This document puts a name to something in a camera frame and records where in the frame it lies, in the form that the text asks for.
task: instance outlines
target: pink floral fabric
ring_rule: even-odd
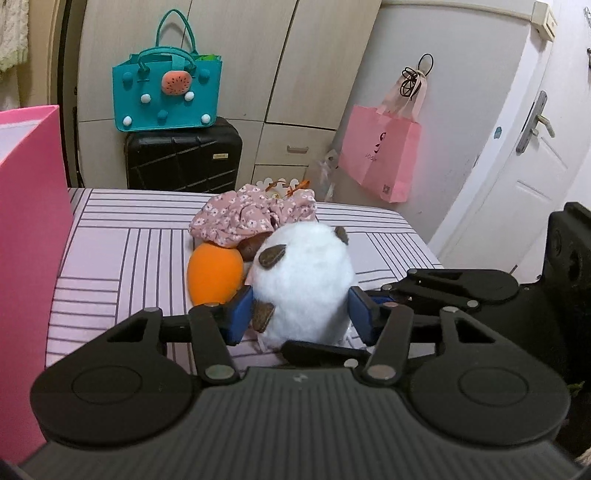
[[[189,233],[232,248],[245,238],[302,221],[317,221],[314,191],[296,190],[289,198],[275,199],[259,187],[244,185],[212,197],[189,223]]]

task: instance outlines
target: black suitcase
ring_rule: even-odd
[[[137,190],[223,193],[236,188],[242,139],[218,117],[207,128],[132,132],[127,185]]]

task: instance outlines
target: green strap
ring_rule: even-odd
[[[191,40],[191,46],[193,47],[193,51],[191,53],[198,55],[197,46],[195,44],[195,35],[193,35],[193,30],[191,29],[191,25],[189,25],[189,21],[187,20],[187,17],[185,17],[183,15],[183,13],[180,10],[177,10],[176,8],[172,8],[172,9],[168,10],[164,14],[164,16],[162,17],[162,20],[160,20],[160,25],[158,25],[158,30],[156,31],[156,46],[157,47],[160,46],[160,30],[162,30],[162,26],[164,25],[164,21],[172,12],[175,12],[176,14],[178,14],[178,16],[181,18],[181,20],[185,24],[185,28],[187,29],[187,33],[189,34],[189,39]]]
[[[184,51],[182,48],[178,48],[178,47],[152,47],[152,48],[147,48],[146,50],[139,52],[138,65],[139,65],[139,69],[142,72],[148,72],[150,70],[150,68],[148,66],[146,66],[146,64],[144,63],[142,57],[144,57],[146,55],[155,55],[155,54],[178,55],[179,57],[183,57],[191,65],[191,68],[189,68],[189,70],[193,70],[197,66],[195,64],[195,60],[193,60],[192,56],[189,55],[189,53]]]

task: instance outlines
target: white door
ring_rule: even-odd
[[[442,255],[447,268],[511,271],[546,229],[549,214],[573,182],[591,142],[591,30],[584,0],[564,0],[558,34],[540,90],[548,94],[543,124],[525,153],[515,150],[455,246]]]

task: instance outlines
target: brown plush potato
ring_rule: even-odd
[[[242,260],[245,262],[252,262],[255,259],[256,253],[259,251],[261,245],[273,232],[262,232],[250,238],[245,238],[238,244],[236,249],[242,255]]]

